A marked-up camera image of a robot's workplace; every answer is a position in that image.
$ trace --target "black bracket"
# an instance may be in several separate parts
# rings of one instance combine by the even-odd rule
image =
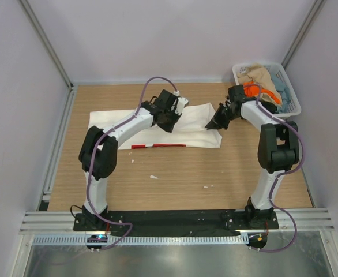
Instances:
[[[100,213],[100,216],[107,219],[107,207]],[[106,222],[99,219],[96,215],[90,213],[86,207],[82,206],[82,213],[76,214],[74,220],[73,231],[87,232],[87,231],[105,231]]]
[[[171,133],[181,117],[175,113],[177,104],[178,97],[163,89],[159,97],[154,96],[150,101],[143,102],[141,107],[153,115],[153,125],[157,124],[165,132]]]
[[[82,163],[82,169],[89,171],[89,165],[92,159],[92,151],[98,139],[104,135],[103,129],[92,126],[88,129],[84,139],[79,161]],[[108,177],[117,166],[118,142],[115,137],[106,136],[100,144],[102,149],[97,149],[95,162],[93,164],[92,175],[96,180]]]
[[[229,210],[227,212],[229,230],[265,230],[267,223],[268,229],[278,229],[278,220],[273,208],[255,209],[251,199],[247,201],[244,211]]]
[[[250,100],[243,90],[242,85],[235,85],[228,89],[227,101],[219,103],[211,121],[205,126],[207,129],[228,129],[229,122],[241,117],[242,103]]]

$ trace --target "white cloth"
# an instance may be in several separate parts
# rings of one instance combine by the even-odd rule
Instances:
[[[88,127],[108,127],[134,110],[92,111],[89,114]],[[187,147],[219,148],[221,135],[217,130],[206,130],[205,125],[214,116],[215,110],[210,103],[185,107],[183,114],[175,124],[173,132],[167,133],[158,126],[140,131],[123,143],[119,149],[132,149],[134,145],[146,147],[164,146],[156,144],[181,144]]]

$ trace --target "white plastic basket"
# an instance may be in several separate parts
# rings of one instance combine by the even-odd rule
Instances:
[[[298,115],[301,113],[301,106],[300,103],[298,102],[296,93],[294,91],[294,88],[291,85],[290,80],[288,79],[288,76],[286,74],[286,71],[282,67],[281,64],[276,63],[276,62],[258,62],[260,65],[264,66],[270,74],[275,74],[281,81],[290,89],[290,98],[291,101],[287,105],[287,113],[280,113],[280,114],[275,114],[276,117],[279,118],[288,118],[293,115]],[[234,65],[232,70],[233,70],[233,75],[234,79],[236,81],[236,84],[239,85],[238,78],[237,78],[237,73],[238,72],[243,72],[247,69],[248,66],[251,66],[254,63],[240,63],[238,65]]]

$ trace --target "wooden table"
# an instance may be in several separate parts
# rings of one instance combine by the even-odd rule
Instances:
[[[178,84],[191,105],[211,102],[216,110],[225,100],[225,83]],[[78,154],[88,128],[89,112],[133,109],[143,85],[79,86],[70,117],[49,211],[83,205],[85,177]],[[144,99],[159,95],[167,84],[148,86]],[[244,208],[260,174],[258,131],[247,121],[231,121],[218,149],[168,147],[119,150],[118,164],[107,189],[110,210]],[[276,197],[285,208],[311,207],[299,171],[286,176]]]

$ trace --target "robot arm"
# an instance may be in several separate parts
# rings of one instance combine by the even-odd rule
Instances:
[[[242,85],[236,85],[228,89],[225,103],[220,103],[212,120],[207,124],[207,129],[227,129],[231,120],[242,117],[248,120],[260,131],[258,146],[258,161],[262,167],[256,190],[249,198],[245,211],[247,218],[252,221],[270,219],[273,207],[269,201],[269,192],[277,175],[291,170],[292,166],[299,160],[298,138],[289,128],[274,121],[263,113],[256,104],[255,98],[248,98]],[[288,122],[290,126],[297,129],[295,122]],[[273,201],[281,183],[273,190],[271,200]]]
[[[143,102],[137,115],[126,124],[123,124],[123,122],[131,118],[135,113],[129,114],[115,125],[107,126],[104,129],[93,126],[88,130],[79,154],[79,161],[82,163],[82,169],[85,171],[86,179],[88,178],[92,151],[97,140],[106,132],[113,129],[113,131],[104,138],[97,150],[92,170],[92,180],[89,187],[91,203],[102,217],[107,213],[107,181],[108,176],[114,171],[117,165],[119,146],[138,132],[150,128],[153,125],[158,125],[164,131],[171,133],[188,103],[189,101],[186,98],[179,96],[179,92],[171,93],[162,90],[159,97],[154,96],[150,101]],[[99,225],[99,220],[93,214],[87,199],[82,208],[82,213],[87,217],[87,221],[93,222],[95,226]]]

